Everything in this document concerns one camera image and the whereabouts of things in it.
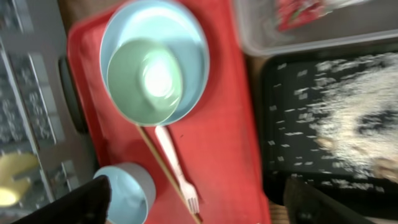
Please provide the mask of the yellow cup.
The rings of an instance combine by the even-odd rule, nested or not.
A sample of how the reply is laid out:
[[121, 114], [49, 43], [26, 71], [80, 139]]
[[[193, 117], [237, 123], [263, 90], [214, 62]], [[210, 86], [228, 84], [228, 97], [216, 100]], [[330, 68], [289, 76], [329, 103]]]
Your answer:
[[36, 168], [38, 159], [31, 153], [8, 153], [1, 156], [1, 207], [17, 204], [30, 188], [23, 173]]

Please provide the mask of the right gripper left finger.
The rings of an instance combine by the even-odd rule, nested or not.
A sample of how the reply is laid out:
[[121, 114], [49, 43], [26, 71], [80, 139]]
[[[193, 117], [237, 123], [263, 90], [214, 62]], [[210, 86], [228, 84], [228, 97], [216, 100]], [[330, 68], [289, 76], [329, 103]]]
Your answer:
[[110, 201], [109, 179], [100, 175], [13, 224], [105, 224]]

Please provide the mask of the red snack wrapper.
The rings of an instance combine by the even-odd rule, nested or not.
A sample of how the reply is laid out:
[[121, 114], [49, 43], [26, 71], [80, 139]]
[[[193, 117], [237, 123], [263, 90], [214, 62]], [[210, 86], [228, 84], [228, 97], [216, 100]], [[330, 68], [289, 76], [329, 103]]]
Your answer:
[[325, 12], [321, 0], [276, 0], [277, 28], [285, 31], [319, 19]]

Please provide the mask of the rice and food scraps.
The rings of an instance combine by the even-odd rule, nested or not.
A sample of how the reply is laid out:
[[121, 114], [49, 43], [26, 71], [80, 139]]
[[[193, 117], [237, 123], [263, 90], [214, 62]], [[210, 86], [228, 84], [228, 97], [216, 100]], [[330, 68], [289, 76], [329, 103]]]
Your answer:
[[397, 184], [397, 54], [331, 60], [318, 72], [322, 98], [308, 105], [318, 147], [359, 177]]

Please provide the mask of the white plastic fork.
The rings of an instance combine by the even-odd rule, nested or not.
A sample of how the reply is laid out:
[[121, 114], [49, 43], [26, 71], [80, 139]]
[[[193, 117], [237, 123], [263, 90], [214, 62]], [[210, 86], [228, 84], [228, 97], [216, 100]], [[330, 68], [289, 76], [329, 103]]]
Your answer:
[[177, 178], [180, 190], [182, 191], [182, 194], [188, 204], [190, 211], [193, 214], [199, 214], [200, 206], [196, 188], [191, 183], [189, 183], [184, 176], [169, 131], [165, 126], [156, 126], [155, 134], [158, 141], [160, 142], [160, 145], [162, 146], [162, 149], [167, 159], [169, 160], [169, 164], [171, 165], [171, 168]]

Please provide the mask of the white tissue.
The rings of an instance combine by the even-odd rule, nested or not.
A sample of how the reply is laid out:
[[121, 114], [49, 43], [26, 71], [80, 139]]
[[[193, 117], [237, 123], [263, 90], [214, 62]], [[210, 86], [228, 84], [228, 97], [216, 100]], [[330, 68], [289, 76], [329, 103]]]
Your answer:
[[363, 4], [369, 0], [323, 0], [325, 7], [328, 9], [340, 9], [343, 7], [353, 6], [357, 4]]

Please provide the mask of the green bowl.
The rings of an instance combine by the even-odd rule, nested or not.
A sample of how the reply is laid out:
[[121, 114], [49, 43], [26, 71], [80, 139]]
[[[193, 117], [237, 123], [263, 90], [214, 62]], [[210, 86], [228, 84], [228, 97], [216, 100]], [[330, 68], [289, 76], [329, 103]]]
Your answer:
[[172, 51], [153, 40], [126, 42], [112, 55], [106, 87], [117, 110], [141, 126], [155, 126], [177, 110], [183, 77]]

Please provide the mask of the small light blue saucer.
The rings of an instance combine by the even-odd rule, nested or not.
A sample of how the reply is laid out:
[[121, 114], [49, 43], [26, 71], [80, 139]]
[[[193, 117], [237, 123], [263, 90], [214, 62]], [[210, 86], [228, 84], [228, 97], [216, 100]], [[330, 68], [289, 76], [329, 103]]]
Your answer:
[[114, 224], [143, 224], [155, 198], [155, 183], [142, 166], [125, 162], [105, 166], [95, 173], [104, 175], [111, 187], [108, 221]]

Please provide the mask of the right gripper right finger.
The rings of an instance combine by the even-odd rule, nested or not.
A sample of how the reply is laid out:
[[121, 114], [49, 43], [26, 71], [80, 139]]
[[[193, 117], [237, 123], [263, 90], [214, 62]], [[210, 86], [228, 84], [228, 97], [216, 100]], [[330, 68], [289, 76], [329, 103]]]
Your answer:
[[283, 204], [291, 223], [372, 223], [377, 210], [354, 190], [316, 188], [299, 179], [284, 181]]

